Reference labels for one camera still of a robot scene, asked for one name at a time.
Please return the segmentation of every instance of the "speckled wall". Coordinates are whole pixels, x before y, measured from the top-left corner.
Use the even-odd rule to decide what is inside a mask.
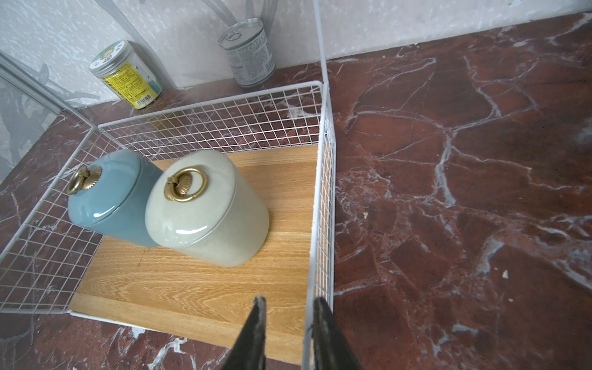
[[[263,0],[254,0],[260,14]],[[237,19],[246,0],[225,0]],[[592,0],[320,0],[328,57],[418,43],[592,7]],[[112,5],[121,20],[104,9]],[[162,74],[177,87],[229,78],[216,40],[224,23],[202,1],[3,0],[0,50],[78,104],[115,100],[88,72],[89,60],[116,40],[145,41]],[[318,59],[310,0],[279,0],[270,33],[278,67]]]

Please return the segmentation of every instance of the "jar lid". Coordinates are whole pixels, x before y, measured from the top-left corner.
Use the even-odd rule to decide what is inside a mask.
[[[198,242],[224,218],[236,191],[236,167],[215,150],[186,155],[156,181],[146,206],[150,237],[168,248]]]
[[[261,31],[263,22],[260,19],[244,20],[226,30],[218,39],[218,45],[224,50],[233,50],[253,40]]]
[[[134,48],[126,40],[117,41],[100,52],[88,67],[99,78],[107,76],[119,68],[133,51]]]
[[[80,181],[84,170],[82,165],[70,180],[72,185],[79,180],[80,188],[72,189],[74,186],[68,186],[70,221],[89,227],[113,213],[134,188],[140,166],[140,155],[129,149],[117,150],[92,162],[87,167],[89,176],[83,176],[85,178]],[[98,178],[92,178],[89,182],[91,175],[96,177],[98,169]]]

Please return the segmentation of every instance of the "wire mesh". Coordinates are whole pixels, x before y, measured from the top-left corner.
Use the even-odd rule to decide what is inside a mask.
[[[201,149],[238,152],[318,144],[322,89],[320,82],[300,83],[126,118],[91,130],[2,252],[0,311],[67,312],[102,238],[73,225],[67,216],[65,187],[80,164],[121,145],[161,160]],[[323,143],[321,202],[314,210],[320,213],[315,292],[332,304],[332,122],[326,125]]]
[[[127,118],[99,127],[150,160],[318,142],[320,83],[304,83]]]
[[[81,163],[118,149],[91,130],[27,217],[0,261],[0,311],[59,313],[67,305],[102,235],[70,223],[65,188]]]

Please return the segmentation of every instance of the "wooden board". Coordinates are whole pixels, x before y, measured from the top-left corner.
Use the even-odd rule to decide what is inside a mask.
[[[222,268],[172,249],[104,237],[69,308],[232,347],[256,295],[267,299],[268,357],[300,363],[317,146],[230,153],[269,209],[265,244]],[[174,160],[156,161],[168,168]]]

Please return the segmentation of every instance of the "gold ring pull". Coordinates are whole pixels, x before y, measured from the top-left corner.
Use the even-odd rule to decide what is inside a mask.
[[[187,195],[191,183],[193,183],[191,172],[196,172],[201,176],[201,186],[195,193]],[[207,186],[208,177],[201,168],[197,166],[186,167],[178,170],[166,180],[165,198],[169,201],[189,202],[202,195]]]
[[[66,186],[66,194],[76,194],[80,190],[88,190],[92,188],[103,173],[102,168],[94,167],[91,170],[85,165],[81,165],[76,170],[76,173],[70,178],[68,185]]]

